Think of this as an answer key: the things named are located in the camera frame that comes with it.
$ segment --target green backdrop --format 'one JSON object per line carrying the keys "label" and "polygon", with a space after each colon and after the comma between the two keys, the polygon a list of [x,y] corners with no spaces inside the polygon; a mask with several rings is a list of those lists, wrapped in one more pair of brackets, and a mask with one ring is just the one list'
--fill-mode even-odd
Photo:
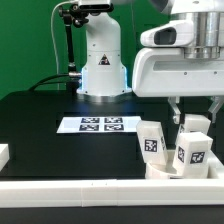
{"label": "green backdrop", "polygon": [[[0,98],[13,91],[27,90],[40,79],[56,74],[50,18],[54,6],[60,2],[62,1],[1,0]],[[115,6],[110,15],[121,26],[122,62],[128,68],[130,85],[134,59],[141,48],[140,34],[167,23],[168,18],[156,12],[148,0]],[[63,21],[58,15],[55,17],[55,30],[61,72],[66,72],[65,32]],[[73,35],[75,61],[80,69],[86,62],[85,28],[74,28]]]}

